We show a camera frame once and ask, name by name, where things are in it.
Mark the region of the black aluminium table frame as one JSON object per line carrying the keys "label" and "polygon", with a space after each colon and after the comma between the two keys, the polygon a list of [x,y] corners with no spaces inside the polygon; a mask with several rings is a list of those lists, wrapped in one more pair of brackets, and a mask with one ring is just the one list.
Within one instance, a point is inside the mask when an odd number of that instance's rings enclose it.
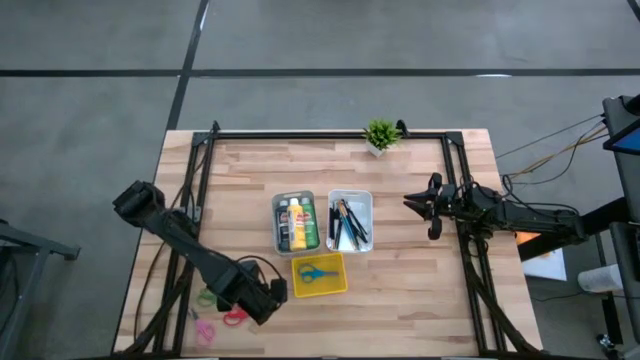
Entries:
{"label": "black aluminium table frame", "polygon": [[[455,227],[446,222],[441,238],[430,241],[426,224],[405,207],[403,197],[425,189],[435,171],[449,181],[469,174],[497,187],[486,130],[415,130],[379,158],[367,151],[357,130],[223,130],[210,143],[194,147],[198,138],[196,131],[169,132],[154,181],[173,198],[188,166],[211,154],[211,163],[195,177],[207,186],[198,200],[200,238],[207,247],[232,258],[262,257],[290,277],[291,261],[273,243],[272,198],[311,191],[317,216],[325,220],[334,189],[372,195],[374,247],[345,256],[346,292],[291,297],[263,325],[245,320],[226,326],[221,313],[197,304],[203,284],[194,278],[172,309],[162,339],[150,346],[144,360],[477,354]],[[214,326],[212,345],[198,344],[190,308]]]}

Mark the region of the yellow paint bottle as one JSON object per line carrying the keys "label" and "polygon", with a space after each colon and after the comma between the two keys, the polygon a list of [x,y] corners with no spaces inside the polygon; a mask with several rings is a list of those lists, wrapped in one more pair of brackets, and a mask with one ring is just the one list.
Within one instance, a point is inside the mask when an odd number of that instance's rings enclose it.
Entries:
{"label": "yellow paint bottle", "polygon": [[291,198],[288,206],[290,249],[300,251],[306,248],[304,209],[297,198]]}

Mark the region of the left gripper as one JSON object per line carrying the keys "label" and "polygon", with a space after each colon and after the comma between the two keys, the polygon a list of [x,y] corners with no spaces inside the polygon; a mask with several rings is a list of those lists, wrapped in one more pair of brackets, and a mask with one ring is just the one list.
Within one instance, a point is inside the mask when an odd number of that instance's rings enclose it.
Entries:
{"label": "left gripper", "polygon": [[[259,261],[276,273],[269,283],[261,280],[263,272]],[[237,303],[257,325],[263,325],[288,301],[288,282],[271,262],[262,257],[241,257],[237,264],[246,285]]]}

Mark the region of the black paint bottle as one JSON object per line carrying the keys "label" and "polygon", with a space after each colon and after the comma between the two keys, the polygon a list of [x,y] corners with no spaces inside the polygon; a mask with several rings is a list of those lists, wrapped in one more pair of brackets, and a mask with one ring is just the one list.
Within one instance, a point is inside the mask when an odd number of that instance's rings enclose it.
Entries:
{"label": "black paint bottle", "polygon": [[276,208],[276,223],[278,229],[278,249],[281,252],[289,252],[289,221],[288,221],[288,201],[282,200]]}

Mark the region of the yellow plastic basket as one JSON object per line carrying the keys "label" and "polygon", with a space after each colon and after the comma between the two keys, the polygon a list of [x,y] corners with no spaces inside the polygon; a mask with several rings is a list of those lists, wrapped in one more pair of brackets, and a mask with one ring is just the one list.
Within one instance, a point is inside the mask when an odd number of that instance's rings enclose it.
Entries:
{"label": "yellow plastic basket", "polygon": [[[311,264],[325,271],[338,272],[338,276],[323,277],[312,283],[304,283],[298,275],[303,264]],[[341,253],[327,253],[314,256],[295,257],[291,260],[294,296],[310,298],[316,296],[343,293],[348,290],[344,257]]]}

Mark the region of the blue display screen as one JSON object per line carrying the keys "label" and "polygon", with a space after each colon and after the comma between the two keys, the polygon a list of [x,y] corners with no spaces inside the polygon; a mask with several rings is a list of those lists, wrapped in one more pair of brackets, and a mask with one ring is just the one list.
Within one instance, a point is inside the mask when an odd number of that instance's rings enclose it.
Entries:
{"label": "blue display screen", "polygon": [[640,118],[611,135],[603,148],[616,153],[640,155]]}

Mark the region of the red handle scissors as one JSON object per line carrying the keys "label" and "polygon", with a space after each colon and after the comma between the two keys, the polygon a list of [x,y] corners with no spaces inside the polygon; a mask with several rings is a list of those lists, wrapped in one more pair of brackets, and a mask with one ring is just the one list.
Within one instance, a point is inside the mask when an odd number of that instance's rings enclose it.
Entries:
{"label": "red handle scissors", "polygon": [[226,326],[233,327],[242,324],[249,318],[249,315],[240,307],[235,306],[223,316],[223,323]]}

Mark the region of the blue handle scissors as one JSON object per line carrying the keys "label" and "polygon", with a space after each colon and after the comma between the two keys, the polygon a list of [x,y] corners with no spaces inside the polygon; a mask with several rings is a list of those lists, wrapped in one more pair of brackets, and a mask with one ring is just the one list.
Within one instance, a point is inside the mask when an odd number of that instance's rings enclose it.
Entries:
{"label": "blue handle scissors", "polygon": [[323,277],[338,276],[339,273],[335,271],[325,271],[311,264],[303,264],[298,269],[298,275],[304,283],[312,283]]}

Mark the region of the grey metal cart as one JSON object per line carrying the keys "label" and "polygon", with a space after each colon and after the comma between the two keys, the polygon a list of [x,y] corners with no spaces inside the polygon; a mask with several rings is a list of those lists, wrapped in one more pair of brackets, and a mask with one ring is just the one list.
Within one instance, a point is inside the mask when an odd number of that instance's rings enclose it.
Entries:
{"label": "grey metal cart", "polygon": [[[3,310],[6,311],[6,316],[0,321],[0,360],[11,360],[15,354],[18,337],[48,257],[58,254],[67,261],[74,261],[79,252],[78,246],[65,245],[19,230],[0,219],[0,300],[9,289],[13,291],[9,305],[0,304],[0,315]],[[18,254],[33,258],[23,283],[18,271]]]}

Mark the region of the white paper roll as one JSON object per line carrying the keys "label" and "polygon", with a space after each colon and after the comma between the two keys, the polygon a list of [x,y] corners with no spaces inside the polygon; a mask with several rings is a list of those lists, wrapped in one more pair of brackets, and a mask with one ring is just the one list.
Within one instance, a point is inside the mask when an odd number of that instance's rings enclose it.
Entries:
{"label": "white paper roll", "polygon": [[590,293],[621,291],[623,283],[617,264],[583,271],[577,277],[580,288]]}

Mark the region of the pile of brushes and pens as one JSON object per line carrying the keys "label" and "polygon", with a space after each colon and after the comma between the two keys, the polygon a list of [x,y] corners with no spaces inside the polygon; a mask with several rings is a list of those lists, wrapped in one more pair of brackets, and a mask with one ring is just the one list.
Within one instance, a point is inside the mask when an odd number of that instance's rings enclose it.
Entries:
{"label": "pile of brushes and pens", "polygon": [[347,212],[347,219],[351,224],[355,237],[359,238],[364,243],[368,243],[369,242],[369,240],[367,239],[368,233],[364,229],[364,226],[360,223],[358,218],[355,216],[355,213],[351,210],[349,203],[347,201],[343,201],[343,204]]}

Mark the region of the thin black handle paintbrush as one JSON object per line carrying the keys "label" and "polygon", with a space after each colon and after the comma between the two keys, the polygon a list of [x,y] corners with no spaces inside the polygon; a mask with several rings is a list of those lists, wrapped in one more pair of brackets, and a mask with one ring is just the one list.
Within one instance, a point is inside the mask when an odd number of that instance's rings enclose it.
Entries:
{"label": "thin black handle paintbrush", "polygon": [[367,235],[367,231],[364,229],[363,225],[360,223],[359,219],[357,218],[356,214],[354,213],[354,211],[351,209],[351,207],[349,206],[349,204],[346,205],[346,209],[347,212],[349,214],[350,219],[355,222],[360,229]]}

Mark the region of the green paint bottle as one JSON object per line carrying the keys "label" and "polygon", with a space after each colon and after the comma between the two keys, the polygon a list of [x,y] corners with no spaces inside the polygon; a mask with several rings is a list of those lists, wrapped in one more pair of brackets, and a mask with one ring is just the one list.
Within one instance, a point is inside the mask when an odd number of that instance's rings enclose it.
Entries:
{"label": "green paint bottle", "polygon": [[308,249],[316,249],[319,246],[319,235],[316,223],[315,208],[310,198],[302,199],[302,208],[305,220],[305,241]]}

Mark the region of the black equipment stand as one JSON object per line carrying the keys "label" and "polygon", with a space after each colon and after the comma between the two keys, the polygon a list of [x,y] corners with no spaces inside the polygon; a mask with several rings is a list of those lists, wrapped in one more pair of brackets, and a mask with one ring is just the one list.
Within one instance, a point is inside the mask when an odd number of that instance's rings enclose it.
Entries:
{"label": "black equipment stand", "polygon": [[[609,138],[640,118],[640,94],[606,98],[602,105]],[[640,155],[613,153],[624,197],[632,202],[639,201]],[[621,263],[622,278],[640,285],[640,223],[613,222],[610,229]]]}

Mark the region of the pink handle scissors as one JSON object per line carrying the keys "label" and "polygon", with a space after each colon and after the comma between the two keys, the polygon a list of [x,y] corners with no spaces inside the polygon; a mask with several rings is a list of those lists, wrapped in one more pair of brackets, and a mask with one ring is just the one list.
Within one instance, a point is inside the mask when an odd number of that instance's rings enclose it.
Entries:
{"label": "pink handle scissors", "polygon": [[212,324],[202,319],[195,309],[190,308],[189,313],[194,320],[197,332],[197,342],[202,346],[210,346],[214,342],[215,328]]}

